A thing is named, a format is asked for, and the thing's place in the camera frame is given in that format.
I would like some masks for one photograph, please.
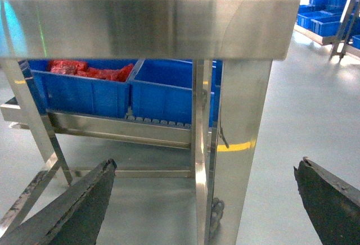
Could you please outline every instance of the table leg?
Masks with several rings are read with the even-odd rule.
[[[217,197],[225,209],[211,245],[236,243],[271,64],[224,61],[219,122],[214,123],[210,149],[208,202]]]
[[[193,61],[192,68],[192,168],[196,181],[197,244],[208,243],[205,232],[206,184],[205,160],[208,153],[209,111],[212,81],[212,65],[209,60]]]
[[[57,178],[60,179],[62,183],[70,185],[73,178],[62,154],[46,108],[40,98],[29,64],[23,62],[19,66],[16,60],[1,60],[0,64],[21,110],[26,115],[30,131],[44,162],[47,162],[48,159],[55,154],[61,166],[59,171],[62,171],[61,174],[57,175]]]

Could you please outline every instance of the stainless steel table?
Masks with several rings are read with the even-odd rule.
[[[19,225],[46,185],[71,184],[55,133],[192,149],[189,169],[118,169],[126,177],[196,180],[198,244],[235,244],[272,60],[284,59],[299,0],[0,0],[0,64],[16,101],[4,119],[27,126],[45,165],[1,223]],[[29,66],[39,58],[191,58],[192,127],[154,125],[46,110]],[[209,120],[212,59],[223,60],[220,113]],[[221,229],[209,239],[214,197],[224,200]]]

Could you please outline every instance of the metal rod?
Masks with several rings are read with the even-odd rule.
[[[29,64],[23,62],[19,65],[16,60],[1,60],[0,64],[23,113],[25,113],[30,131],[44,162],[47,162],[55,154],[60,162],[60,171],[64,170],[61,174],[64,178],[59,177],[59,179],[62,180],[62,183],[70,185],[73,178],[69,172],[66,172],[69,167],[41,100]]]
[[[71,167],[69,169],[73,177],[83,177],[91,171],[90,167]],[[190,169],[184,168],[117,168],[117,178],[189,178]]]
[[[56,155],[53,154],[12,207],[6,212],[4,217],[0,220],[0,237],[5,233],[11,232],[22,223],[43,191],[46,189],[46,186],[55,176],[59,167],[60,161],[57,159]]]

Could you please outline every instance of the gray floor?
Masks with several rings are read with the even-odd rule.
[[[329,48],[295,33],[287,59],[274,62],[237,244],[321,244],[293,175],[304,156],[360,188],[360,62],[337,65],[328,56]],[[11,96],[0,70],[0,103]],[[2,116],[0,138],[1,217],[42,159],[30,132],[8,129]],[[127,165],[189,164],[185,151],[65,135],[59,141],[73,166],[107,157]],[[51,183],[31,214],[64,189]],[[117,179],[112,193],[98,244],[195,244],[192,180]]]

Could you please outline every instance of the red meat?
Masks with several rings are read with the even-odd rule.
[[[77,72],[77,67],[75,65],[62,65],[62,66],[53,66],[50,69],[50,72],[62,75],[75,75]]]
[[[128,79],[133,68],[134,68],[134,64],[132,64],[132,63],[130,63],[129,65],[126,65],[124,68],[122,68],[120,70],[118,80],[120,82],[125,82]]]
[[[121,70],[100,70],[88,67],[88,63],[84,61],[52,60],[48,63],[47,71],[57,74],[78,75],[88,78],[125,82],[133,68],[134,64],[131,63]]]

